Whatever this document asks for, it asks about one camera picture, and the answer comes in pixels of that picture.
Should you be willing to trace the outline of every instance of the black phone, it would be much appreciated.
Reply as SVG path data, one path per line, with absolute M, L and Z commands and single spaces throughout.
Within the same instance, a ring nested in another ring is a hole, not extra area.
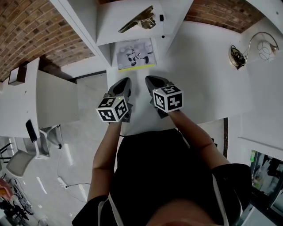
M 37 136 L 32 126 L 31 120 L 26 122 L 26 128 L 27 128 L 27 132 L 28 132 L 28 135 L 30 136 L 32 143 L 34 143 L 37 140 Z

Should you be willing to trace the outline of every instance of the curved lamp arm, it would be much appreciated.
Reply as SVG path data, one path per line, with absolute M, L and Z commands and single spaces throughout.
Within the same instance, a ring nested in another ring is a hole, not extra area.
M 251 38 L 251 41 L 249 42 L 249 48 L 251 47 L 251 43 L 252 43 L 252 40 L 253 40 L 253 38 L 254 37 L 256 37 L 258 34 L 260 34 L 260 33 L 264 33 L 264 34 L 268 34 L 273 40 L 274 40 L 274 42 L 275 42 L 275 44 L 276 44 L 276 47 L 277 47 L 277 49 L 279 49 L 279 47 L 278 47 L 278 45 L 277 45 L 277 42 L 275 41 L 275 39 L 273 38 L 273 36 L 271 35 L 271 34 L 269 34 L 269 33 L 267 33 L 267 32 L 264 32 L 264 31 L 260 31 L 260 32 L 258 32 L 258 33 L 256 33 L 252 38 Z M 249 56 L 249 48 L 248 48 L 248 52 L 247 52 L 247 58 L 246 58 L 246 62 L 245 62 L 245 64 L 247 63 L 247 61 L 248 61 L 248 56 Z

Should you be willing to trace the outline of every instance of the person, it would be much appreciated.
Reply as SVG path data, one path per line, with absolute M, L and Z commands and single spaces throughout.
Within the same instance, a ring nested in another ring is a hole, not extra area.
M 179 131 L 125 136 L 115 173 L 121 122 L 109 124 L 94 156 L 88 202 L 74 226 L 237 222 L 250 200 L 250 168 L 230 164 L 209 135 L 181 111 L 168 114 Z

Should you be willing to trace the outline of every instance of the tiled floor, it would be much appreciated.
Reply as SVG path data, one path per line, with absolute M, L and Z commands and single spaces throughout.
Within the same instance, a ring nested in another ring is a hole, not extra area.
M 23 178 L 19 178 L 22 188 L 33 206 L 34 217 L 47 218 L 45 226 L 71 225 L 76 214 L 85 205 L 89 185 L 61 188 L 58 176 L 68 185 L 89 183 L 92 160 L 99 146 L 107 123 L 102 123 L 96 113 L 98 101 L 107 92 L 106 75 L 95 75 L 77 81 L 80 120 L 61 125 L 64 146 L 62 150 L 54 147 L 48 160 L 33 160 Z M 223 152 L 223 120 L 202 124 Z M 40 178 L 46 193 L 41 188 Z M 37 225 L 37 220 L 30 222 Z

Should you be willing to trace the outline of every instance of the black sleeve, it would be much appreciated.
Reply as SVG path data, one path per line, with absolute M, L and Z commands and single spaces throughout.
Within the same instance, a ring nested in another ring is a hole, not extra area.
M 252 176 L 249 166 L 227 164 L 212 170 L 216 178 L 229 224 L 234 224 L 244 211 L 251 197 Z
M 86 203 L 84 208 L 78 213 L 78 215 L 73 220 L 73 226 L 78 225 L 88 225 L 90 224 L 89 220 L 91 219 L 91 225 L 97 225 L 97 213 L 98 205 L 100 202 L 104 202 L 107 199 L 107 196 L 98 196 Z

